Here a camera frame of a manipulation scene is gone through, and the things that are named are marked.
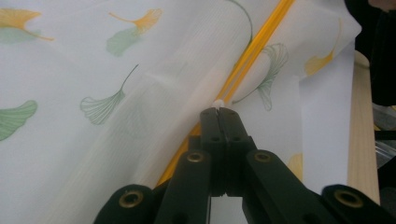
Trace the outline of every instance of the brass screw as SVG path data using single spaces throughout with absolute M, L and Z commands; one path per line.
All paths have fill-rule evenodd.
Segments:
M 254 154 L 254 159 L 260 162 L 269 162 L 271 160 L 271 156 L 265 152 L 256 152 L 256 154 Z
M 139 190 L 127 191 L 120 197 L 119 204 L 123 208 L 133 208 L 143 202 L 143 193 Z
M 204 160 L 204 155 L 201 152 L 192 152 L 187 156 L 187 160 L 190 162 L 200 162 Z
M 334 197 L 338 202 L 340 202 L 343 205 L 346 205 L 348 207 L 360 208 L 360 207 L 363 207 L 363 205 L 364 205 L 361 197 L 359 197 L 355 193 L 352 193 L 352 192 L 344 190 L 344 189 L 336 190 L 334 193 Z

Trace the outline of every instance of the dark clothing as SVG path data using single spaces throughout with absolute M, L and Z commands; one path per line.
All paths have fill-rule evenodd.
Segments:
M 367 0 L 346 0 L 346 7 L 361 25 L 356 50 L 370 61 L 373 102 L 396 105 L 396 18 Z

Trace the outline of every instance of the wooden table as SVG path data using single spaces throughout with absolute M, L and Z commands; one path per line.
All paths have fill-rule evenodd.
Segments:
M 348 185 L 379 203 L 369 62 L 358 52 L 352 86 Z

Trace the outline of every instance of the human hand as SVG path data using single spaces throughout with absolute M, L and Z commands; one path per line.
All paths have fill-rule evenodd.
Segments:
M 378 7 L 386 12 L 396 9 L 396 0 L 368 0 L 368 1 L 372 7 Z

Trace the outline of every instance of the orange strap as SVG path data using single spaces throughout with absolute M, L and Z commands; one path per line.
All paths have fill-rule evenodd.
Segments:
M 239 58 L 238 62 L 235 65 L 235 68 L 233 69 L 226 82 L 224 83 L 221 91 L 219 92 L 217 99 L 222 99 L 225 104 L 227 104 L 231 100 L 236 89 L 248 73 L 249 68 L 251 67 L 251 65 L 253 65 L 254 61 L 257 59 L 260 52 L 267 44 L 276 27 L 285 17 L 293 2 L 294 0 L 280 0 L 274 12 L 271 14 L 271 16 L 265 22 L 264 26 L 260 29 L 257 35 L 253 38 L 253 41 L 249 44 L 249 46 L 247 46 L 244 53 Z M 189 135 L 184 139 L 183 143 L 177 150 L 177 153 L 169 162 L 168 166 L 163 172 L 163 175 L 161 176 L 157 185 L 160 185 L 161 183 L 172 177 L 172 174 L 176 169 L 178 158 L 188 149 L 189 136 L 199 135 L 200 132 L 201 125 L 198 123 L 194 126 L 194 128 L 192 128 Z

